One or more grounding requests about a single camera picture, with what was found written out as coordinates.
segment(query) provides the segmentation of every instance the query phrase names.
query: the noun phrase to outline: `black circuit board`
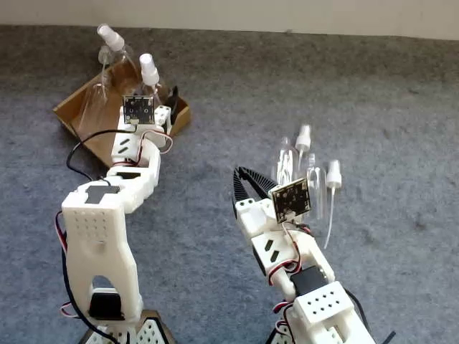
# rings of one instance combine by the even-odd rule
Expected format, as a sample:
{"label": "black circuit board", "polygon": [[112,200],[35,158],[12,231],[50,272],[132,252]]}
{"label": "black circuit board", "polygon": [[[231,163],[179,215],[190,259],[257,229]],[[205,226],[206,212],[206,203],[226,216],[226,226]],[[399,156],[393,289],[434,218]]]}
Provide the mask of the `black circuit board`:
{"label": "black circuit board", "polygon": [[124,96],[123,112],[125,124],[155,124],[153,97]]}
{"label": "black circuit board", "polygon": [[290,217],[310,211],[307,179],[298,179],[273,191],[273,203],[278,224],[287,221]]}

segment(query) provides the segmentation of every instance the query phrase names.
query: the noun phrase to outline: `cardboard box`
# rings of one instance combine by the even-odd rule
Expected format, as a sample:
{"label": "cardboard box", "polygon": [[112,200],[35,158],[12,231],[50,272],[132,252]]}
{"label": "cardboard box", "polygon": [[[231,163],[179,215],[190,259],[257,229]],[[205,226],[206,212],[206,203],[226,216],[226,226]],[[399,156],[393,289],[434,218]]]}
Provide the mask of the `cardboard box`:
{"label": "cardboard box", "polygon": [[[83,98],[86,93],[86,89],[89,85],[93,84],[94,81],[100,77],[99,75],[94,77],[91,81],[83,85],[79,90],[73,92],[66,100],[61,102],[53,110],[62,124],[74,135],[70,123],[77,128],[80,122],[80,108],[83,102]],[[123,98],[114,89],[108,94],[108,111],[107,115],[103,118],[101,127],[98,130],[105,129],[116,129],[118,127],[118,120],[120,116],[120,106],[122,105]],[[176,122],[171,130],[171,135],[176,135],[180,130],[183,129],[191,120],[191,111],[188,104],[181,98],[179,98],[179,104],[177,105],[179,114],[177,115]],[[82,138],[85,137],[84,133],[80,133]],[[111,151],[113,147],[113,141],[115,140],[115,133],[101,135],[97,138],[89,140],[85,146],[89,148],[104,164],[108,167],[112,165]]]}

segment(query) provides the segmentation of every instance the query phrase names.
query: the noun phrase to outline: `white wall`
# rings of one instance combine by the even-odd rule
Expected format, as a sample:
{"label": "white wall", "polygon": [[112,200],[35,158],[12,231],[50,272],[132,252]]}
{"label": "white wall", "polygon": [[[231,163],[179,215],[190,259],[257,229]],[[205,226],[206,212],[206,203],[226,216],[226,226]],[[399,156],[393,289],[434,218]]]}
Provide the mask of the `white wall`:
{"label": "white wall", "polygon": [[459,39],[459,0],[1,0],[2,24]]}

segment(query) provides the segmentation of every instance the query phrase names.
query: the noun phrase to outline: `white robotic arm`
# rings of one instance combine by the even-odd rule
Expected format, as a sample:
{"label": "white robotic arm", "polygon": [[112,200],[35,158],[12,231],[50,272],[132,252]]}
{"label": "white robotic arm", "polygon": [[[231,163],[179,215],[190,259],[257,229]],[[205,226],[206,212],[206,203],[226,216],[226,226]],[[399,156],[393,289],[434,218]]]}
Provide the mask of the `white robotic arm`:
{"label": "white robotic arm", "polygon": [[[118,129],[132,133],[116,134],[114,166],[103,180],[79,186],[62,203],[75,303],[92,324],[120,333],[119,343],[136,343],[135,326],[143,310],[125,214],[134,212],[158,185],[160,148],[170,140],[170,108],[158,107],[154,115],[154,125],[125,124],[121,108]],[[113,288],[94,288],[96,276],[105,277]]]}
{"label": "white robotic arm", "polygon": [[[252,184],[260,201],[248,196],[242,179]],[[285,299],[277,309],[284,308],[279,333],[269,343],[374,344],[316,240],[294,222],[276,220],[268,196],[274,182],[247,168],[236,169],[233,180],[237,223],[268,283]]]}

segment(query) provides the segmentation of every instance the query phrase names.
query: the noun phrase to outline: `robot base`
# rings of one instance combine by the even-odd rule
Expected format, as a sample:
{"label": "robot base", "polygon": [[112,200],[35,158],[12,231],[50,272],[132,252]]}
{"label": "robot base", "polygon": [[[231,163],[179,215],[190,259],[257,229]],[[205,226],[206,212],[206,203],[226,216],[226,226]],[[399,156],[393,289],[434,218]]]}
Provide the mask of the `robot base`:
{"label": "robot base", "polygon": [[[159,313],[155,310],[142,311],[141,319],[136,326],[138,344],[176,344],[171,331],[161,321]],[[105,344],[109,340],[102,341],[99,335],[88,330],[81,338],[79,344]]]}

